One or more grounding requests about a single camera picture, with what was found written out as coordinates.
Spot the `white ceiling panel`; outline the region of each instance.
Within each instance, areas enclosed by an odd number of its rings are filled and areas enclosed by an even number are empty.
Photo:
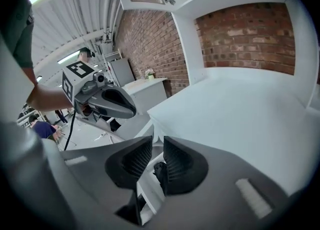
[[[83,38],[87,34],[101,31],[104,23],[105,0],[45,0],[33,7],[34,28],[32,35],[32,62],[36,76],[42,76],[40,83],[51,87],[61,84],[62,67],[76,60],[72,58],[65,64],[57,62],[80,48],[88,47],[94,51],[91,64],[103,68],[102,55],[95,45],[101,44],[102,36]],[[112,0],[108,17],[111,14]],[[104,52],[111,44],[103,45]]]

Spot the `cable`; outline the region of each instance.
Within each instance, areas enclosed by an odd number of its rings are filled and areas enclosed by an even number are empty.
[[[75,118],[76,118],[76,112],[73,113],[73,117],[72,117],[72,120],[71,120],[71,126],[70,126],[70,133],[69,133],[68,139],[66,140],[64,151],[67,150],[67,147],[68,147],[68,144],[69,144],[69,140],[71,138],[72,130],[74,128]]]

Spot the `metal pipe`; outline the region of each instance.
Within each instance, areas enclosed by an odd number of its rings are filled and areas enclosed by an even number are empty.
[[[112,1],[111,12],[110,12],[110,17],[109,17],[109,36],[113,33],[114,22],[116,21],[115,13],[116,13],[117,2],[118,2],[118,0]]]
[[[80,9],[80,0],[73,0],[74,1],[74,15],[76,15],[76,24],[78,25],[78,28],[81,32],[81,36],[84,36],[87,33],[87,30],[85,29],[85,23],[84,23],[84,18],[82,16],[82,11]],[[86,47],[88,47],[88,49],[90,49],[91,51],[95,51],[94,47],[91,43],[90,40],[83,40],[84,44]]]
[[[115,12],[115,17],[113,20],[113,25],[112,25],[112,33],[111,33],[111,51],[114,50],[114,31],[115,31],[115,25],[117,22],[117,18],[118,18],[118,13],[121,7],[121,1],[119,1],[118,7],[116,8],[116,12]]]
[[[104,64],[105,64],[105,67],[108,68],[108,65],[107,65],[107,61],[106,61],[106,57],[104,54],[102,54],[102,57],[103,57],[103,61],[104,61]]]
[[[108,24],[108,11],[109,11],[110,0],[104,0],[104,9],[103,9],[103,41],[107,40],[107,24]]]
[[[74,3],[74,0],[66,0],[67,3],[69,4],[69,9],[71,11],[71,14],[72,14],[72,17],[73,17],[73,21],[75,23],[75,28],[76,28],[76,31],[77,31],[77,36],[78,37],[81,37],[83,34],[80,30],[80,20],[78,19],[78,15],[77,15],[77,10],[76,10],[76,6],[75,6],[75,3]]]

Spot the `person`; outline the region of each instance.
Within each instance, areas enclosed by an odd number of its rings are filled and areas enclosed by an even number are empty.
[[[31,47],[34,17],[29,0],[16,0],[16,7],[1,25],[1,34],[18,65],[34,84],[27,98],[29,106],[39,111],[53,111],[73,107],[62,89],[47,88],[37,82],[34,73]]]
[[[64,135],[64,134],[61,132],[59,125],[56,124],[56,125],[51,125],[51,126],[55,128],[55,133],[53,134],[54,140],[58,141],[58,139],[61,138],[62,135]]]
[[[95,57],[95,53],[93,51],[91,51],[90,49],[88,49],[87,47],[83,47],[79,50],[79,54],[78,54],[78,60],[85,62],[85,63],[89,63],[89,60],[92,57]]]
[[[164,196],[167,194],[167,189],[168,189],[168,169],[167,169],[167,164],[163,161],[160,161],[156,163],[153,166],[154,173],[153,175],[156,176],[160,183],[160,187],[162,188]]]
[[[47,139],[52,137],[52,140],[54,140],[53,135],[56,133],[56,129],[50,123],[38,120],[35,115],[29,116],[29,123],[40,138]]]
[[[68,121],[64,117],[64,114],[62,113],[61,110],[55,110],[54,112],[55,112],[56,116],[58,116],[63,123],[66,123],[66,125],[68,125]]]

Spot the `white countertop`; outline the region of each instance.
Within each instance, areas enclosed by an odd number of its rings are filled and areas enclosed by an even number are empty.
[[[306,185],[319,154],[320,118],[267,84],[207,79],[147,112],[164,135],[234,153],[289,195]]]
[[[127,83],[125,86],[123,86],[122,88],[129,94],[129,95],[133,95],[135,93],[138,93],[148,87],[151,87],[153,85],[156,85],[160,82],[165,81],[168,78],[155,78],[152,80],[149,79],[139,79],[139,80],[135,80],[133,82]]]

